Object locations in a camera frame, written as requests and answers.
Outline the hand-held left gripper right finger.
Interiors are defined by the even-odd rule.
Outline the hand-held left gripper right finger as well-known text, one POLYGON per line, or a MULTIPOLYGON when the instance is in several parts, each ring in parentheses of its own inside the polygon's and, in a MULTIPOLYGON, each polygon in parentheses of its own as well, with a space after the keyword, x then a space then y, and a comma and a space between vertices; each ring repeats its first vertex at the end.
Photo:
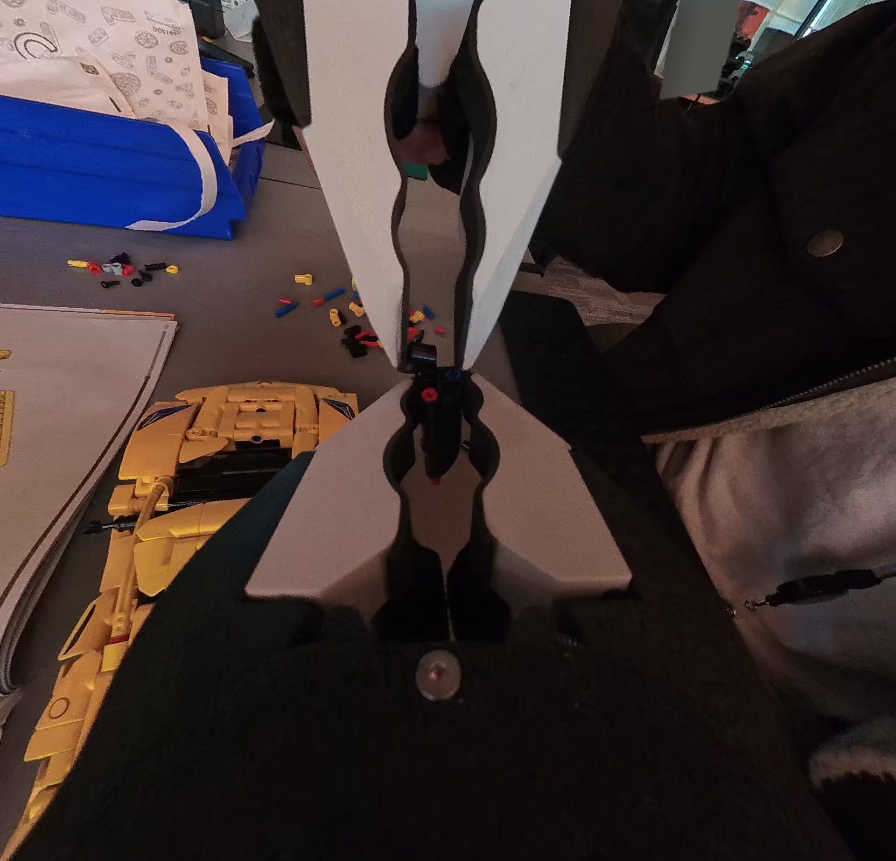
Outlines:
POLYGON ((463 416, 480 480, 469 540, 448 572, 454 635, 505 639, 531 608, 628 590, 631 569, 570 445, 476 374, 463 416))

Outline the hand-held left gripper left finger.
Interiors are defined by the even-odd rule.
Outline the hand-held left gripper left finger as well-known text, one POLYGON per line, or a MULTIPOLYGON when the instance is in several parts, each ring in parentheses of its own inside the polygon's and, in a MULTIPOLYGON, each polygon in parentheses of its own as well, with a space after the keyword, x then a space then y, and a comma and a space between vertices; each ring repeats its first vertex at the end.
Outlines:
POLYGON ((439 555, 400 482, 415 463, 406 378, 321 443, 246 586, 250 598, 351 607, 383 639, 449 639, 439 555))

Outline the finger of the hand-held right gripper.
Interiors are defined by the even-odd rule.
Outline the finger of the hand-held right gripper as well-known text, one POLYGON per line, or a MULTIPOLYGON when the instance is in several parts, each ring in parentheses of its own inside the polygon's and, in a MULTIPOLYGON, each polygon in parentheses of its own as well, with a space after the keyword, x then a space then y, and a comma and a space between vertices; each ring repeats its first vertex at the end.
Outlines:
POLYGON ((559 171, 572 0, 476 0, 459 53, 469 126, 455 365, 476 363, 559 171))
POLYGON ((415 0, 303 0, 304 138, 366 315, 406 370, 409 272, 398 237, 408 178, 392 100, 416 48, 415 0))

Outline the black brick assembly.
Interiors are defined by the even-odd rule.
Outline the black brick assembly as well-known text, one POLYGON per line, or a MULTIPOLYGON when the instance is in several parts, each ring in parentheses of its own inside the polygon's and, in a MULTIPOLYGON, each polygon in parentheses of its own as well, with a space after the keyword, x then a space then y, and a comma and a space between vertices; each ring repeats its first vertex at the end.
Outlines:
POLYGON ((420 446, 430 484, 440 485, 462 447, 465 377, 454 367, 419 373, 411 386, 409 411, 422 429, 420 446))

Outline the person's right forearm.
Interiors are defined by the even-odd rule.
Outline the person's right forearm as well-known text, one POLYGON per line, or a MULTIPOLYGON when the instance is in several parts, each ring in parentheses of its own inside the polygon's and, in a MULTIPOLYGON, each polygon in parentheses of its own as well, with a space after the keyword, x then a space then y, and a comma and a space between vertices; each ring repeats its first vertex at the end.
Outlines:
POLYGON ((737 93, 660 101, 623 14, 533 234, 623 293, 667 295, 758 181, 737 93))

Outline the grey desk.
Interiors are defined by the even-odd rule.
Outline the grey desk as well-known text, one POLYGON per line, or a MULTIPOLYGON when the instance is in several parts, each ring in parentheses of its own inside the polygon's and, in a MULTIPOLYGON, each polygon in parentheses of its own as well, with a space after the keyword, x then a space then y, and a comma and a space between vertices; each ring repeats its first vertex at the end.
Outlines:
MULTIPOLYGON (((2 302, 172 313, 178 328, 153 399, 185 388, 244 381, 301 381, 354 391, 362 406, 396 382, 381 351, 352 360, 311 299, 349 284, 349 269, 307 157, 268 144, 248 220, 233 240, 210 240, 2 220, 2 302), (142 288, 101 289, 64 266, 67 258, 128 252, 142 264, 167 262, 142 288), (280 298, 298 308, 274 316, 280 298)), ((412 272, 413 309, 439 317, 454 298, 463 232, 454 194, 411 180, 399 235, 412 272)), ((22 635, 14 660, 21 685, 4 744, 27 743, 56 677, 63 640, 96 595, 107 538, 76 533, 22 635)))

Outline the person's right hand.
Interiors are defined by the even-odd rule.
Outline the person's right hand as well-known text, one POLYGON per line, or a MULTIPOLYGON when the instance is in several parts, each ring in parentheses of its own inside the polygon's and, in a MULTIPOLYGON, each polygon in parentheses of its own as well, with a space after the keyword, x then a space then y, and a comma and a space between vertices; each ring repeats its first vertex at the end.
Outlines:
POLYGON ((421 167, 434 167, 448 162, 442 127, 437 120, 419 119, 403 140, 406 162, 421 167))

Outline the yellow brick car model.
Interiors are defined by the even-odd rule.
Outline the yellow brick car model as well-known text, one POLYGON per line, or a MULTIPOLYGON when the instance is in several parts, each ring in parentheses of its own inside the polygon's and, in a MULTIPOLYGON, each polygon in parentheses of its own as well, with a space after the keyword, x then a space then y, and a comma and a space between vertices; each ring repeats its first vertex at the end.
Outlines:
POLYGON ((155 599, 275 474, 357 412, 353 393, 254 381, 185 390, 140 418, 109 519, 88 528, 108 533, 98 593, 58 653, 53 691, 24 754, 38 764, 36 777, 2 859, 12 858, 69 774, 155 599))

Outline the printed white paper bag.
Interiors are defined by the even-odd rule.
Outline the printed white paper bag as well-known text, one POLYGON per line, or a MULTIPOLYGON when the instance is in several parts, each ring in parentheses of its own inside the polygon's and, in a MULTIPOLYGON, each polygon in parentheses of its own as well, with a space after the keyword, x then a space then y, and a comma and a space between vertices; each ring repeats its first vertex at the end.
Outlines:
POLYGON ((225 113, 209 107, 203 82, 201 60, 213 59, 201 55, 184 1, 1 0, 1 21, 2 64, 91 56, 136 119, 179 127, 193 140, 223 133, 225 113))

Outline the scattered small brick pieces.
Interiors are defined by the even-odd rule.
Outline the scattered small brick pieces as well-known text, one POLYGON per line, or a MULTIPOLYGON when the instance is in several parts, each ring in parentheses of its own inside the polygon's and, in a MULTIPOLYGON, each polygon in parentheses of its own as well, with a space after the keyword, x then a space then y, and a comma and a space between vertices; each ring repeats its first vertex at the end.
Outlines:
MULTIPOLYGON (((281 297, 279 306, 273 313, 278 322, 288 317, 295 310, 311 309, 323 311, 327 314, 327 321, 333 329, 341 333, 341 346, 353 359, 359 359, 372 353, 385 354, 385 340, 381 339, 373 321, 368 316, 361 299, 357 280, 353 277, 350 287, 340 286, 318 298, 304 302, 299 295, 294 297, 281 297)), ((409 306, 408 315, 405 318, 408 348, 422 346, 435 341, 436 346, 447 345, 447 329, 442 320, 436 316, 426 304, 409 306)), ((311 356, 318 350, 318 345, 308 341, 299 334, 292 334, 288 329, 277 327, 265 341, 265 351, 269 356, 277 353, 284 355, 287 352, 303 353, 311 356)))
POLYGON ((71 269, 96 276, 99 278, 100 287, 105 290, 122 284, 142 287, 151 284, 159 274, 179 275, 181 273, 181 268, 178 265, 163 261, 138 266, 126 252, 106 261, 68 259, 65 264, 71 269))

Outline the blue plastic bin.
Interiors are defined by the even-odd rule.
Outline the blue plastic bin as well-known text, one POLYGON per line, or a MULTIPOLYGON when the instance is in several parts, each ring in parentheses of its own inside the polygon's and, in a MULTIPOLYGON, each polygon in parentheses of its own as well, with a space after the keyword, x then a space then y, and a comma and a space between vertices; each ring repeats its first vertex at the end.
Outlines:
POLYGON ((2 64, 3 217, 231 240, 258 191, 263 124, 241 68, 201 60, 223 133, 140 120, 91 56, 2 64))

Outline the light grey hoodie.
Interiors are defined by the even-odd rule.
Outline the light grey hoodie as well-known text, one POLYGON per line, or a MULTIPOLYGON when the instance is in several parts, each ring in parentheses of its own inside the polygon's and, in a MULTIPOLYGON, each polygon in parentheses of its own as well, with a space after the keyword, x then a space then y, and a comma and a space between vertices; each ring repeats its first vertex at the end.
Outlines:
POLYGON ((656 465, 761 672, 846 725, 809 752, 831 803, 894 814, 894 377, 655 434, 656 465))

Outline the black fleece-lined jacket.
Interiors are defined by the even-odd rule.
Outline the black fleece-lined jacket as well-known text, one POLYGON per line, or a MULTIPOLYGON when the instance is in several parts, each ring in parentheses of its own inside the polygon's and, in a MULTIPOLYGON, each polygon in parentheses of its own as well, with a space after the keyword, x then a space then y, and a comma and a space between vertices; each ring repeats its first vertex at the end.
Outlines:
POLYGON ((889 0, 739 82, 758 181, 606 356, 642 435, 894 374, 894 50, 889 0))

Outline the open instruction booklet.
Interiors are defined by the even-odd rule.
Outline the open instruction booklet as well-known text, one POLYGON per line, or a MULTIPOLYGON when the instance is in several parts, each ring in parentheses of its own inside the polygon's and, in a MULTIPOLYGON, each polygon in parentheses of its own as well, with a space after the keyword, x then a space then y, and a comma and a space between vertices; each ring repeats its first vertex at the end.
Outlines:
POLYGON ((76 519, 148 407, 172 313, 3 303, 1 693, 76 519))

